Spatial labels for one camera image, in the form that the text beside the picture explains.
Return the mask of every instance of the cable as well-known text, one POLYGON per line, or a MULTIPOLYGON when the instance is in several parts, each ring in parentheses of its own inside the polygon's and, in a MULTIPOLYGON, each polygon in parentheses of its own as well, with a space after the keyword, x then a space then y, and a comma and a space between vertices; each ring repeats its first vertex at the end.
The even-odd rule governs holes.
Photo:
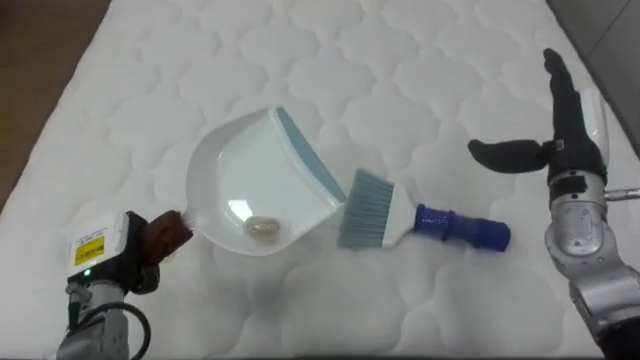
POLYGON ((151 325, 149 324, 149 320, 144 315, 144 313, 140 311, 140 309, 138 309, 137 307, 131 304, 127 304, 123 302, 111 302, 111 303, 102 304, 94 309, 89 310, 87 315, 85 315, 84 318, 82 318, 82 321, 78 323, 78 326, 76 328, 82 329, 85 325, 87 325, 87 323, 89 323, 89 321, 91 321, 91 319, 96 317, 96 315, 108 310, 128 311, 133 316, 135 316, 138 319, 138 321, 140 321, 140 325, 142 325, 142 330, 144 331, 144 338, 142 339, 142 345, 140 346, 140 349, 133 357, 131 357, 131 360, 142 359, 144 354, 147 352, 147 349, 149 349, 149 344, 151 343, 151 325))
POLYGON ((69 331, 75 331, 78 328, 78 319, 80 318, 80 302, 72 301, 67 306, 69 313, 69 331))

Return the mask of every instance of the hand brush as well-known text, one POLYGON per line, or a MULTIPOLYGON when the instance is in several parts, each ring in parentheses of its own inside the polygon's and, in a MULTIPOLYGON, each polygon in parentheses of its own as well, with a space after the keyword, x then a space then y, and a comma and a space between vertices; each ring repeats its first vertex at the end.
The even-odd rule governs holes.
POLYGON ((469 218, 423 204, 416 207, 402 186, 358 169, 347 198, 338 246, 389 247, 409 231, 442 241, 458 238, 475 248, 500 252, 505 251, 511 237, 511 230, 501 222, 469 218))

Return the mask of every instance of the quilted pattern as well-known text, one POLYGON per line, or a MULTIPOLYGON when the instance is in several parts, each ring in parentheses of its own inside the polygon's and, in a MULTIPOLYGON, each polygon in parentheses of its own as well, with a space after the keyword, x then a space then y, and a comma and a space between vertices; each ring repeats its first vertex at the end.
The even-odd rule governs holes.
MULTIPOLYGON (((345 191, 365 167, 414 201, 509 223, 510 248, 409 236, 339 251, 337 217, 264 258, 196 235, 156 293, 128 297, 152 323, 150 357, 597 355, 543 246, 545 174, 493 174, 466 150, 550 136, 549 46, 591 84, 541 0, 113 0, 0 217, 0 354, 40 357, 61 341, 66 226, 184 209, 198 140, 282 104, 345 191)), ((637 185, 609 115, 610 184, 637 185)), ((640 266, 640 203, 611 205, 610 220, 640 266)))

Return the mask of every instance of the light blue bristles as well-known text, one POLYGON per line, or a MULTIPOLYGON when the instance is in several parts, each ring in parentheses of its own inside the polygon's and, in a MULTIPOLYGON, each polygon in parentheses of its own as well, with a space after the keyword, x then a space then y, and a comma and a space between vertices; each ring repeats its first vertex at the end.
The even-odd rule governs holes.
POLYGON ((341 248, 381 247, 394 184, 358 169, 340 226, 341 248))

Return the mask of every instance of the yellow label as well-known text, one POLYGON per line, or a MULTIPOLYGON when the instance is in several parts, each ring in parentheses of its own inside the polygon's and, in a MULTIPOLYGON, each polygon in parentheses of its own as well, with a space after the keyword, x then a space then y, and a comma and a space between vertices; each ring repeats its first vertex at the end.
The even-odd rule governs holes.
POLYGON ((104 254, 104 236, 100 236, 86 244, 82 244, 76 249, 75 266, 85 263, 102 254, 104 254))

